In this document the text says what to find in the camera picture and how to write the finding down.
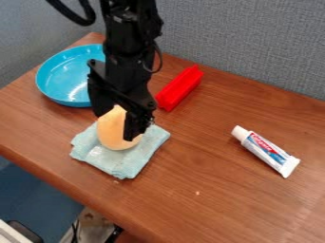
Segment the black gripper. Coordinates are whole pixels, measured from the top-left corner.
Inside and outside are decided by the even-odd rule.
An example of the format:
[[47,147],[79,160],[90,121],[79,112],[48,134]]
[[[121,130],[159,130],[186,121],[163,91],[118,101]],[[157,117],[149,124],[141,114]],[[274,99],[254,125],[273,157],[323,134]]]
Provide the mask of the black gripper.
[[123,139],[133,141],[153,123],[157,102],[147,85],[155,73],[153,69],[155,48],[135,53],[114,53],[103,48],[106,61],[90,60],[87,66],[87,93],[97,117],[121,105],[126,112]]

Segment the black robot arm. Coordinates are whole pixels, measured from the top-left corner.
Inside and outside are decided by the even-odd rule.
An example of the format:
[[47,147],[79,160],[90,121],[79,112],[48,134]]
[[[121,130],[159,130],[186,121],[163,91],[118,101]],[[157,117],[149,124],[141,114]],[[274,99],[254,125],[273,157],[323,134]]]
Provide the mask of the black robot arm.
[[117,106],[126,110],[122,138],[131,141],[154,121],[157,102],[147,84],[163,67],[157,43],[163,20],[155,0],[101,0],[101,7],[106,23],[106,60],[87,62],[87,93],[98,117]]

